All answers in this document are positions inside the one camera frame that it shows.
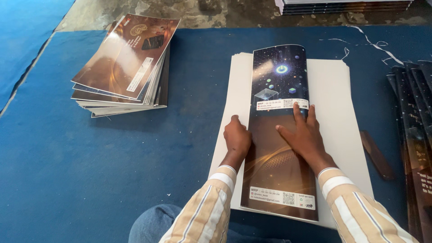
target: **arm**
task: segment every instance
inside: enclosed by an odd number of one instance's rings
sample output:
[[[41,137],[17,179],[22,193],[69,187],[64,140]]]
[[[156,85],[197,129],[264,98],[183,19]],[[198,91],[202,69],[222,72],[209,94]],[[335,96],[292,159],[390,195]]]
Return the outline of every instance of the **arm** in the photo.
[[[187,202],[160,243],[226,242],[229,205],[237,172],[251,145],[251,134],[234,115],[223,136],[228,148],[225,158]]]
[[[304,121],[294,104],[295,133],[277,125],[276,130],[300,154],[314,171],[329,204],[343,242],[415,242],[379,202],[361,192],[325,152],[315,117],[315,106],[309,108]]]

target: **concrete floor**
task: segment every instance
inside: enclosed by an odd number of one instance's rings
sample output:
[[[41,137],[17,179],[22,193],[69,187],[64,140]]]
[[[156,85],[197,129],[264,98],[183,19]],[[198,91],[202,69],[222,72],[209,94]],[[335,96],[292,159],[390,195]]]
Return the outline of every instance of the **concrete floor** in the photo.
[[[281,16],[274,0],[76,0],[58,31],[106,29],[127,13],[182,18],[180,28],[340,25],[424,25],[432,7],[415,0],[407,11]]]

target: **qr code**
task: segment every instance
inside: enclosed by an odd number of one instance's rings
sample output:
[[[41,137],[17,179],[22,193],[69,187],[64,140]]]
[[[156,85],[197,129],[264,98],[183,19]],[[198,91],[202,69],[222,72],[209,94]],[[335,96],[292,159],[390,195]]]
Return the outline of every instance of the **qr code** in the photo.
[[[283,100],[283,107],[284,108],[292,108],[294,106],[294,100],[293,99],[284,99]]]
[[[294,193],[283,193],[283,202],[284,204],[294,205]]]

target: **blue mat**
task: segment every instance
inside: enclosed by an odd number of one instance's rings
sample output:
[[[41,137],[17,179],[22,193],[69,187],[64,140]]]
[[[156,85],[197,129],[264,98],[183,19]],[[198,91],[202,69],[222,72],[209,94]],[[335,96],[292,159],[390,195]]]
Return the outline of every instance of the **blue mat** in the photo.
[[[74,0],[3,0],[0,32],[0,111]]]
[[[431,59],[429,27],[362,29],[373,43],[388,42],[382,48],[402,61]],[[207,179],[231,56],[281,44],[305,46],[308,58],[341,59],[349,49],[344,61],[359,128],[398,175],[383,181],[368,162],[375,198],[407,227],[396,103],[382,62],[389,56],[357,29],[180,29],[172,40],[168,108],[110,120],[91,119],[70,99],[69,80],[104,35],[57,33],[0,118],[0,242],[126,242],[146,209],[183,206]],[[232,212],[230,228],[294,243],[340,241],[334,230],[242,211]]]

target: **shirt sleeve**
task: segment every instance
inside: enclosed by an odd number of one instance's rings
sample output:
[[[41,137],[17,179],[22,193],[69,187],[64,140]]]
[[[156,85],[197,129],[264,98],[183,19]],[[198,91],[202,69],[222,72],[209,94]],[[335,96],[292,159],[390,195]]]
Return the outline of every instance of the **shirt sleeve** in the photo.
[[[224,243],[237,174],[220,166],[187,202],[159,243]]]
[[[340,169],[324,169],[318,182],[343,242],[418,242],[383,205],[364,194]]]

